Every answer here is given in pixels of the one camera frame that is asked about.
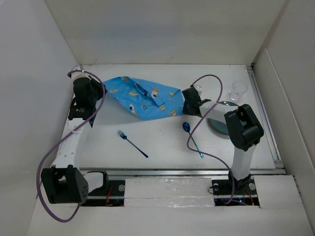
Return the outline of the clear plastic cup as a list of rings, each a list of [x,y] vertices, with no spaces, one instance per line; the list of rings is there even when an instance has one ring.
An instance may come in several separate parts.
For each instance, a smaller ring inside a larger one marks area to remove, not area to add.
[[[247,90],[248,86],[246,83],[242,81],[235,81],[229,93],[229,98],[234,101],[239,101]]]

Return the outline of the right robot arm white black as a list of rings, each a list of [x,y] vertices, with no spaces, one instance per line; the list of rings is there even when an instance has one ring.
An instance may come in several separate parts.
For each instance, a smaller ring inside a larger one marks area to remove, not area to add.
[[[264,135],[262,125],[254,111],[248,104],[229,106],[210,99],[202,100],[194,87],[185,89],[182,93],[185,99],[183,107],[185,115],[204,117],[226,125],[229,138],[234,145],[227,187],[234,194],[240,193],[250,181],[253,153]]]

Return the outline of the blue metal spoon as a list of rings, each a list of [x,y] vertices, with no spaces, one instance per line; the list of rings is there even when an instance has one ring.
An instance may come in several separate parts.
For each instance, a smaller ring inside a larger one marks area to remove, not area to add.
[[[189,133],[189,135],[191,136],[191,139],[196,147],[196,149],[198,150],[198,153],[200,155],[201,158],[204,158],[204,155],[201,153],[201,150],[199,148],[199,146],[197,145],[197,143],[195,142],[194,138],[192,137],[191,135],[191,132],[190,132],[190,124],[188,122],[184,122],[183,125],[182,125],[183,129]]]

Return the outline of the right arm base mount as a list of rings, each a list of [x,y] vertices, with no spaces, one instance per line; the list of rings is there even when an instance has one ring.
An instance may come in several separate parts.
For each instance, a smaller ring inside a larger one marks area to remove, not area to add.
[[[215,206],[260,206],[254,178],[249,175],[244,180],[229,179],[211,180],[208,192],[214,197]]]

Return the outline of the blue space print placemat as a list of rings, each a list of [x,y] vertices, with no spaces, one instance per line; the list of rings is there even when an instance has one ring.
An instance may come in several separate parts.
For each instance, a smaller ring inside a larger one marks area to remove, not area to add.
[[[104,85],[108,95],[141,120],[183,114],[184,100],[178,88],[128,76],[104,81]]]

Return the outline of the blue metal fork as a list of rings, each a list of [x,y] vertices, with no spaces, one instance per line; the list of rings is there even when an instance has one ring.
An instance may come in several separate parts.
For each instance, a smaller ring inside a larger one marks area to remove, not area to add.
[[[146,158],[149,158],[149,156],[145,152],[143,152],[139,147],[137,147],[133,142],[128,139],[127,135],[124,132],[118,130],[117,133],[123,140],[128,141],[133,147],[135,147],[142,155],[144,155]]]

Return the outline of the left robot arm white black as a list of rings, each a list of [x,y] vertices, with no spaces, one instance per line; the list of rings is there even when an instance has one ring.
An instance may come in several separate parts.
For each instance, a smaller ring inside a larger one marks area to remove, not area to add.
[[[51,167],[41,172],[51,204],[83,204],[89,193],[104,195],[110,188],[106,172],[84,175],[79,168],[83,145],[96,117],[96,103],[105,92],[100,82],[82,72],[75,72],[71,80],[74,97],[63,130],[67,138],[58,145]]]

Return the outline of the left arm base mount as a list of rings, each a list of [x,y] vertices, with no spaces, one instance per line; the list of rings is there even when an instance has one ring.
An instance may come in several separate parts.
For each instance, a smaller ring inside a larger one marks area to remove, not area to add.
[[[106,183],[89,193],[82,207],[123,207],[126,181],[107,177]]]

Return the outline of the teal ceramic plate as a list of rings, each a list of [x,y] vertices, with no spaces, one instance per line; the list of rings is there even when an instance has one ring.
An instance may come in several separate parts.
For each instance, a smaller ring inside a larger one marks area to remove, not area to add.
[[[228,135],[228,129],[225,123],[224,114],[238,107],[236,103],[230,101],[220,101],[218,105],[210,112],[207,121],[209,125],[218,133]]]

